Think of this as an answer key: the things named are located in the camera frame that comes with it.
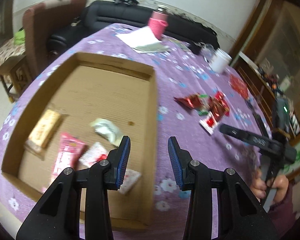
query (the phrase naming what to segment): cardboard tray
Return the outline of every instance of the cardboard tray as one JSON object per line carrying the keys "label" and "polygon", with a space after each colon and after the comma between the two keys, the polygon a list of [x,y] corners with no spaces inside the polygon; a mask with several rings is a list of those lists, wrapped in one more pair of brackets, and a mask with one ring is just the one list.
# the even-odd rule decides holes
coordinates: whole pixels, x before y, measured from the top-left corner
{"label": "cardboard tray", "polygon": [[[96,118],[108,119],[131,139],[127,168],[142,174],[126,195],[108,191],[112,226],[146,228],[150,223],[156,167],[156,96],[151,66],[116,57],[74,54],[42,84],[24,109],[3,158],[3,175],[37,201],[42,187],[49,186],[60,133],[68,132],[89,146],[99,141],[110,151],[114,146],[89,126]],[[51,105],[66,115],[41,160],[24,150],[24,142]],[[83,219],[84,207],[85,191],[81,201]]]}

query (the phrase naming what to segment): white cup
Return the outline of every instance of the white cup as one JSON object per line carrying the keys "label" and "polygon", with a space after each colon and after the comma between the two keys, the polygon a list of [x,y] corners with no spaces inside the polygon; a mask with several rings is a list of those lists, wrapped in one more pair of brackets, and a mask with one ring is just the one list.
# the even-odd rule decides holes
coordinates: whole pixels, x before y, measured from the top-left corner
{"label": "white cup", "polygon": [[210,68],[217,73],[222,73],[231,61],[231,57],[222,49],[217,49],[210,60]]}

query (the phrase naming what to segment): maroon sleeve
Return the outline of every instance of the maroon sleeve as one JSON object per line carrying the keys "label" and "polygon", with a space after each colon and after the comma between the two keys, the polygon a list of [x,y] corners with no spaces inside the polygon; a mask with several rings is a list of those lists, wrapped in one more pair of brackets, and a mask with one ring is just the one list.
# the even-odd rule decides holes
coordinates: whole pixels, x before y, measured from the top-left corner
{"label": "maroon sleeve", "polygon": [[285,198],[270,207],[268,212],[280,237],[282,237],[296,221],[292,205],[292,185],[289,184]]}

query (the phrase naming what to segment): person's arm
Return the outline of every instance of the person's arm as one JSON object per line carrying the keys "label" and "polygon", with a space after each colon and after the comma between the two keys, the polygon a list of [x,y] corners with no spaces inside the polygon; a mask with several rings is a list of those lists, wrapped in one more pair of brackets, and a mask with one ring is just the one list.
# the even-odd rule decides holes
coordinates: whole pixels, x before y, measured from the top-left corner
{"label": "person's arm", "polygon": [[[279,175],[275,178],[273,188],[277,188],[274,196],[274,203],[268,212],[279,236],[283,236],[294,224],[295,215],[292,206],[292,185],[285,175]],[[253,194],[260,201],[266,197],[266,183],[261,180],[261,171],[257,170],[252,179],[250,187]]]}

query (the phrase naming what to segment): green cloth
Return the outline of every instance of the green cloth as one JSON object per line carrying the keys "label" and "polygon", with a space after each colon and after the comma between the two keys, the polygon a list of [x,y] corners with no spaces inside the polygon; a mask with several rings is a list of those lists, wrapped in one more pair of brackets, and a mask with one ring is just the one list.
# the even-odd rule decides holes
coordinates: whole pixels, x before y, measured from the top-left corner
{"label": "green cloth", "polygon": [[26,41],[26,32],[25,30],[18,31],[14,34],[14,44],[21,45],[24,44]]}

